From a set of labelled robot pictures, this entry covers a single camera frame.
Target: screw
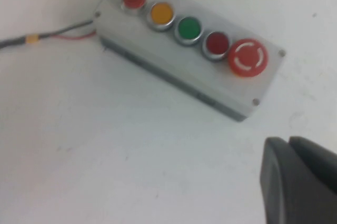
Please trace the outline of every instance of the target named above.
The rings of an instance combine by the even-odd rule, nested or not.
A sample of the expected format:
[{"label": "screw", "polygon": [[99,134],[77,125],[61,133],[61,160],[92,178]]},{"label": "screw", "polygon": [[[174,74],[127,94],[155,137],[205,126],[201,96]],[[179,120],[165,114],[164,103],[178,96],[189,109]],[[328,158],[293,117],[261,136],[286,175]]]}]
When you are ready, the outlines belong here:
[{"label": "screw", "polygon": [[279,55],[281,56],[281,57],[285,57],[286,56],[286,52],[285,52],[285,50],[280,50],[279,51]]},{"label": "screw", "polygon": [[260,100],[259,99],[253,99],[253,105],[254,106],[258,106],[260,104]]},{"label": "screw", "polygon": [[95,13],[95,17],[96,18],[99,18],[101,16],[101,12],[100,11],[97,11],[96,13]]}]

